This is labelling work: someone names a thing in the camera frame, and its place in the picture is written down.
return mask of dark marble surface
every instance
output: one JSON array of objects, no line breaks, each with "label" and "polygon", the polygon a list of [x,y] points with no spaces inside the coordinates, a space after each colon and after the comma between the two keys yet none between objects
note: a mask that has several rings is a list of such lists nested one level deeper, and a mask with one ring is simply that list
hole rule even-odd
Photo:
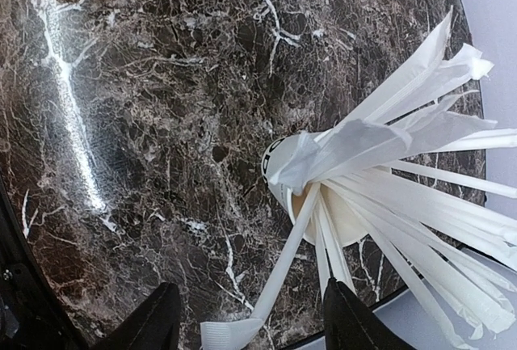
[{"label": "dark marble surface", "polygon": [[[2,177],[87,339],[162,281],[182,292],[181,348],[201,321],[245,318],[291,229],[263,150],[338,122],[450,5],[448,55],[469,41],[460,0],[0,0]],[[481,114],[475,95],[457,108]],[[420,162],[484,173],[481,152]],[[346,253],[368,304],[401,287],[369,238]],[[318,288],[303,243],[250,348],[320,330]]]}]

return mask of white paper strip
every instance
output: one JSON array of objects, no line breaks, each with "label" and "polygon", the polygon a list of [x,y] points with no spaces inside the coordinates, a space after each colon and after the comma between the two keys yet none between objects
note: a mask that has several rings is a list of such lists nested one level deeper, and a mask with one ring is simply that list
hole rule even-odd
[{"label": "white paper strip", "polygon": [[296,251],[316,204],[320,185],[313,184],[301,207],[300,214],[282,249],[267,283],[260,293],[255,308],[248,319],[237,322],[204,322],[201,323],[201,342],[204,350],[240,350],[257,335],[271,313],[282,284],[291,267]]},{"label": "white paper strip", "polygon": [[517,147],[517,129],[494,129],[470,136],[435,150],[435,152],[459,152],[463,150],[492,150]]},{"label": "white paper strip", "polygon": [[389,162],[385,164],[394,170],[405,171],[411,174],[427,176],[432,179],[458,184],[460,186],[471,187],[484,192],[506,196],[517,199],[517,188],[505,186],[504,184],[489,182],[484,179],[474,178],[468,175],[457,174],[455,172],[440,170],[439,168],[426,167],[414,162]]},{"label": "white paper strip", "polygon": [[392,243],[382,235],[368,220],[362,217],[359,213],[356,213],[358,217],[363,221],[364,228],[372,236],[376,244],[386,255],[389,262],[393,265],[397,273],[401,276],[404,282],[410,287],[411,292],[422,305],[423,309],[436,321],[442,330],[447,340],[455,347],[464,350],[476,350],[472,346],[469,346],[465,341],[454,332],[454,327],[451,320],[443,312],[436,299],[432,296],[431,292],[418,278],[414,270],[409,266],[406,260],[401,256],[398,250],[392,245]]}]

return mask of cup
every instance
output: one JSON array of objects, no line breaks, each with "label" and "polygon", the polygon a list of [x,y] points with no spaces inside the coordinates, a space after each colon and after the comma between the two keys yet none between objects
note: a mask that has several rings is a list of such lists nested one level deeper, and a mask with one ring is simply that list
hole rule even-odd
[{"label": "cup", "polygon": [[[326,133],[310,133],[309,135],[313,137],[315,142],[319,142]],[[269,179],[292,157],[298,144],[299,136],[300,135],[297,134],[274,141],[267,147],[266,152],[264,152],[261,163],[261,172],[265,184],[282,207],[288,212],[289,219],[291,219],[293,225],[309,192],[310,184],[305,187],[304,193],[301,196],[296,196],[292,194],[290,187],[282,183],[271,184]],[[346,199],[327,187],[325,181],[321,183],[322,199],[329,209],[331,216],[330,221],[332,221],[337,232],[340,246],[347,247],[364,238],[368,233],[361,226],[357,216],[347,204]],[[316,243],[316,227],[313,220],[311,220],[307,226],[307,230],[304,233],[304,240],[312,245]]]}]

